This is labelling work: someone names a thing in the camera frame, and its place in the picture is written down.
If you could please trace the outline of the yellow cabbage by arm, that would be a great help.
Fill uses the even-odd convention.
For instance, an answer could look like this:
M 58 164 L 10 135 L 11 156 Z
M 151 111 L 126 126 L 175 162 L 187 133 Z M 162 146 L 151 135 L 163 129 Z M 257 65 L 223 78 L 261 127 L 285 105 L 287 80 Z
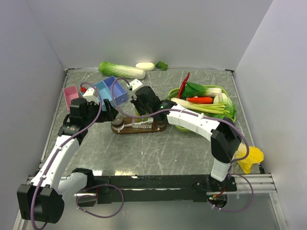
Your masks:
M 241 143 L 235 152 L 235 159 L 243 158 L 246 152 L 246 145 Z M 249 174 L 251 172 L 251 167 L 254 164 L 261 163 L 263 160 L 264 153 L 257 147 L 249 146 L 249 155 L 245 159 L 237 161 L 237 163 L 245 174 Z

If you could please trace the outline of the frosted clear glass cup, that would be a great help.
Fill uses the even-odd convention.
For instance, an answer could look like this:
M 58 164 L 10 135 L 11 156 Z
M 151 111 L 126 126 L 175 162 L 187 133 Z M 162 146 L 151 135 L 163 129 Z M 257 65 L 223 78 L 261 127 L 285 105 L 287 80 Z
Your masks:
M 118 113 L 115 119 L 111 122 L 111 127 L 116 130 L 120 131 L 124 128 L 124 116 L 121 113 Z

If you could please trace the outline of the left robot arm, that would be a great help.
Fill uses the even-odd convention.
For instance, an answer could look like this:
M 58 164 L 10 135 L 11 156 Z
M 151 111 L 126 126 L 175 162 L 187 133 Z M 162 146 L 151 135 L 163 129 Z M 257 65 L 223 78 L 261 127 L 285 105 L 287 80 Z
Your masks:
M 61 218 L 65 202 L 75 193 L 94 189 L 93 171 L 77 168 L 64 182 L 61 177 L 80 147 L 88 128 L 94 123 L 111 122 L 118 111 L 108 99 L 88 102 L 84 98 L 71 101 L 70 112 L 59 128 L 56 143 L 43 167 L 29 184 L 21 184 L 17 198 L 21 217 L 35 224 L 37 221 L 57 223 Z

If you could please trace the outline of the clear textured plastic holder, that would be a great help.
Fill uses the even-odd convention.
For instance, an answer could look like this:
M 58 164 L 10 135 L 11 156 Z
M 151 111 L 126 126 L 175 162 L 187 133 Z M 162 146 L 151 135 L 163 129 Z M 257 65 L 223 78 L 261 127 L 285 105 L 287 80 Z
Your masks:
M 133 118 L 131 122 L 131 126 L 134 130 L 152 130 L 153 126 L 153 118 L 148 117 L 148 118 Z

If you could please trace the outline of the dark glass cup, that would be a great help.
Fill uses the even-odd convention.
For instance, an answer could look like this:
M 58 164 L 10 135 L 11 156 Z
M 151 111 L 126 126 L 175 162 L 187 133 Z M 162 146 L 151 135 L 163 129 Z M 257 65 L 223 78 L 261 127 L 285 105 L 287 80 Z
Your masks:
M 157 129 L 164 129 L 166 127 L 167 119 L 156 119 L 156 128 Z

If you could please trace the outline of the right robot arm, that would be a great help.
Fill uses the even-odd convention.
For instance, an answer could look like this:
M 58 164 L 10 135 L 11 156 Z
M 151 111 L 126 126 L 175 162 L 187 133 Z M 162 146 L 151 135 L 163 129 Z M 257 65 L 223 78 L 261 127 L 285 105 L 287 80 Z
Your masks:
M 227 117 L 211 120 L 209 117 L 191 111 L 173 100 L 160 100 L 149 86 L 129 86 L 133 93 L 131 103 L 139 115 L 151 114 L 155 121 L 180 126 L 201 135 L 211 142 L 214 157 L 210 187 L 220 191 L 226 186 L 226 177 L 237 151 L 241 136 L 232 120 Z

